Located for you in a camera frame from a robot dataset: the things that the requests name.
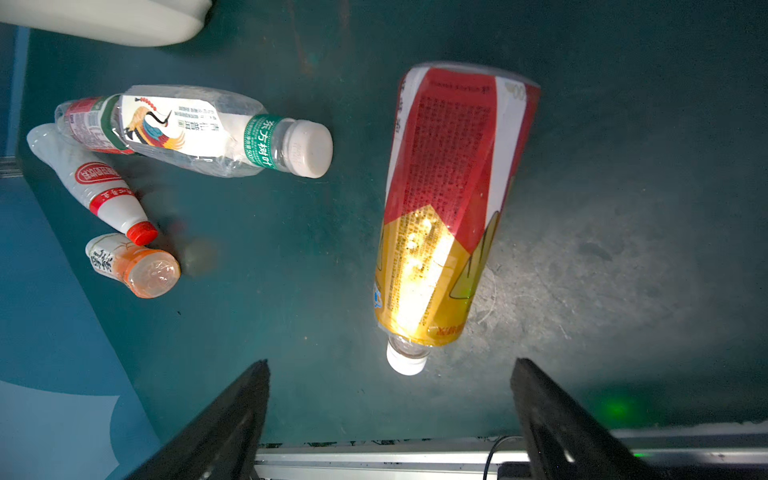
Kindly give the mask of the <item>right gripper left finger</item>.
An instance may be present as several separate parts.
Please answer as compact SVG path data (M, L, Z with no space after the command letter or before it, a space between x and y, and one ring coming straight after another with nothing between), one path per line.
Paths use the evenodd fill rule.
M260 360L134 470L130 479L257 479L256 453L269 400L270 370Z

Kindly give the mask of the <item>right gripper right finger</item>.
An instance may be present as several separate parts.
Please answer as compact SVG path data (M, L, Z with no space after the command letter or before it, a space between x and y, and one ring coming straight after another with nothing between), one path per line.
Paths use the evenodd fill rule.
M516 360L510 387L534 479L654 477L532 360Z

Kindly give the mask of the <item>white orange label bottle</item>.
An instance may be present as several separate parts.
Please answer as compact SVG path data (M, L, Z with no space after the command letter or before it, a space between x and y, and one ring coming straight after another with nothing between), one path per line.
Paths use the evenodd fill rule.
M181 267L173 255L138 246L120 233L93 238L85 255L96 273L122 283L142 299L166 294L181 278Z

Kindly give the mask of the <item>white bottle red cap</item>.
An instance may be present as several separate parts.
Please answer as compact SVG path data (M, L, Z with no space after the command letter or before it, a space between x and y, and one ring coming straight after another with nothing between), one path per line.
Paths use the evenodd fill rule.
M27 134L32 153L54 170L64 187L93 215L139 246L152 243L158 231L133 190L108 163L67 140L52 124Z

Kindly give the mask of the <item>white label green cap bottle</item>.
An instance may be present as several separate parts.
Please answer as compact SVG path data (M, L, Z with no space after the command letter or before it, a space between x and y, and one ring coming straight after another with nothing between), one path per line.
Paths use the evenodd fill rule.
M317 179L333 158L326 126L270 114L255 99L212 88L135 85L119 96L115 118L134 152L208 176L274 170Z

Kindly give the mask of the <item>yellow red tea bottle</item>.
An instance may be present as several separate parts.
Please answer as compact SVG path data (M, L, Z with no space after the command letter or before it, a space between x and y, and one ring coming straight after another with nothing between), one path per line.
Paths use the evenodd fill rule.
M421 373L461 336L540 96L475 64L427 62L402 78L373 283L395 372Z

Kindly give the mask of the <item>clear bottle red label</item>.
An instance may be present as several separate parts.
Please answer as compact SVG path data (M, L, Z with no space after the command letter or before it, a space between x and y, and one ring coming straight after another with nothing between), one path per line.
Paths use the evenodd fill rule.
M88 150L117 155L131 155L118 134L116 106L120 96L100 96L71 100L57 106L54 123L58 131Z

